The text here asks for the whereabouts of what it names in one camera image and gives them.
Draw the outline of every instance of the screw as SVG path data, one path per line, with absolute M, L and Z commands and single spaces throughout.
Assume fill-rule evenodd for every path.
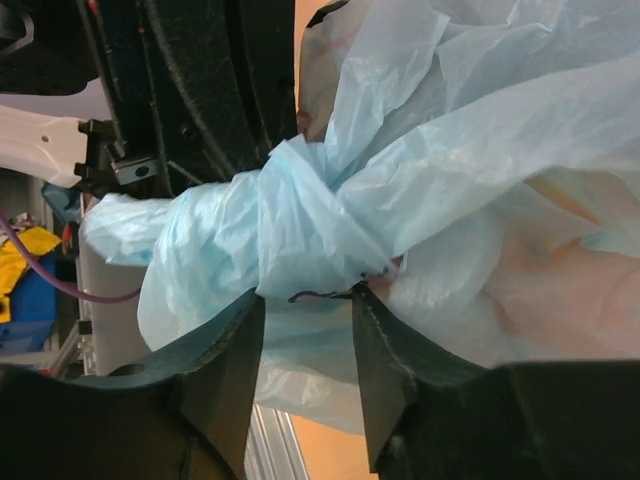
M 197 132 L 195 128 L 193 128 L 193 126 L 189 124 L 183 125 L 182 128 L 180 129 L 180 135 L 182 135 L 182 138 L 184 138 L 185 140 L 195 139 L 196 133 Z
M 149 174 L 149 167 L 138 167 L 136 168 L 136 177 L 143 178 Z

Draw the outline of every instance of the black bracket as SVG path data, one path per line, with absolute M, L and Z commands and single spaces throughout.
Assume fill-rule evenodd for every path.
M 0 91 L 71 95 L 97 77 L 73 0 L 0 1 Z
M 640 478 L 640 362 L 485 370 L 353 292 L 370 465 L 392 479 Z
M 61 382 L 0 366 L 7 479 L 244 479 L 264 333 L 247 292 L 110 377 Z
M 175 196 L 261 168 L 297 134 L 293 0 L 77 4 L 111 106 L 120 184 L 155 176 Z

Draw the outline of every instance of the light blue plastic bag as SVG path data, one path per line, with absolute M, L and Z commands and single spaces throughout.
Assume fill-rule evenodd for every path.
M 598 227 L 522 182 L 640 172 L 635 0 L 366 1 L 323 144 L 285 141 L 262 171 L 171 202 L 107 197 L 87 223 L 108 260 L 151 259 L 139 322 L 152 348 L 257 287 L 257 401 L 348 431 L 361 426 L 348 308 L 289 299 L 386 272 L 392 309 L 461 356 L 562 358 L 505 331 L 483 286 L 504 235 L 560 244 Z

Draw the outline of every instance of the yellow object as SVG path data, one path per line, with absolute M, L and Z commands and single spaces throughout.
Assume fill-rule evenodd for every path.
M 18 233 L 18 238 L 34 257 L 42 257 L 60 244 L 60 238 L 42 227 L 27 228 Z M 0 304 L 4 307 L 0 309 L 0 323 L 11 320 L 8 295 L 28 266 L 12 242 L 6 241 L 0 245 Z
M 9 297 L 0 297 L 0 323 L 7 323 L 11 320 L 11 310 Z

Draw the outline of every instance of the plastic bag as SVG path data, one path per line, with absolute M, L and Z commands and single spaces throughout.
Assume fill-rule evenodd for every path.
M 257 286 L 278 313 L 256 398 L 351 431 L 348 315 L 286 302 L 366 274 L 395 280 L 388 303 L 407 323 L 483 365 L 637 356 L 635 0 L 356 2 L 324 143 L 285 141 L 262 171 L 169 204 L 112 197 L 91 212 L 98 250 L 151 258 L 150 346 Z M 162 231 L 133 242 L 92 228 L 149 215 Z
M 324 140 L 342 63 L 370 5 L 363 0 L 348 2 L 305 29 L 300 52 L 298 125 L 308 141 Z

